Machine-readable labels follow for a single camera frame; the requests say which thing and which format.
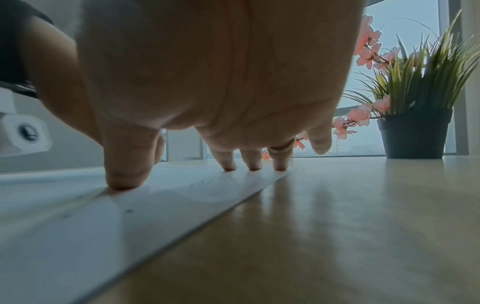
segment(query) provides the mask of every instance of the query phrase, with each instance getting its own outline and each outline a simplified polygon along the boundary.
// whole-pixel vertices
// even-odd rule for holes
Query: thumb
[[[160,129],[112,124],[101,119],[98,119],[98,127],[107,185],[115,190],[141,186],[163,153]]]

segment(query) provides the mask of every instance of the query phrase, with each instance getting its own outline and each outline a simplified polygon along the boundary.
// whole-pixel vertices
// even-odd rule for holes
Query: potted plant
[[[471,40],[459,42],[449,29],[435,43],[421,39],[408,54],[399,47],[380,55],[381,33],[371,28],[373,18],[363,18],[357,65],[375,68],[374,76],[360,80],[361,91],[348,90],[344,96],[361,105],[333,121],[334,134],[346,139],[377,119],[387,158],[442,158],[453,106],[466,81],[479,63],[479,48]]]

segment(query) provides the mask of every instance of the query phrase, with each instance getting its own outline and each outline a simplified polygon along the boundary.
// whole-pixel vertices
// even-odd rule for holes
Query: finger
[[[156,149],[155,149],[155,165],[160,163],[160,160],[162,158],[162,155],[164,154],[165,151],[165,139],[164,137],[160,134],[158,140],[156,141]]]
[[[220,152],[210,148],[210,153],[225,171],[234,171],[237,169],[237,164],[234,161],[234,153],[232,151]]]
[[[106,183],[116,190],[141,186],[164,145],[160,130],[98,122],[105,157]]]
[[[252,171],[262,168],[262,150],[242,150],[240,149],[241,158],[245,165]]]
[[[306,133],[315,153],[325,154],[332,147],[332,119],[321,126],[308,130]]]
[[[295,138],[277,147],[268,148],[268,153],[273,160],[273,168],[277,171],[285,171],[289,168],[289,162],[294,152]]]

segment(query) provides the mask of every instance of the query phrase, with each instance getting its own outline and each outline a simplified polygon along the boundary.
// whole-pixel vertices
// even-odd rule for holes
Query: white object
[[[291,171],[165,163],[122,193],[103,168],[0,175],[1,302],[82,301]]]
[[[13,93],[0,88],[0,157],[44,152],[52,147],[47,126],[15,112]]]

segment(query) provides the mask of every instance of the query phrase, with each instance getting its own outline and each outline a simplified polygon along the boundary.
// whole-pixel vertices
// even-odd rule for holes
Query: wall
[[[480,1],[461,0],[463,37],[476,35],[480,45]],[[468,150],[480,155],[480,67],[472,74],[465,88]]]
[[[52,18],[61,30],[73,35],[78,24],[79,0],[29,0],[27,2]],[[50,151],[44,153],[0,158],[0,173],[103,165],[102,148],[96,142],[63,124],[38,100],[15,94],[14,101],[17,113],[36,116],[47,124],[53,145]]]

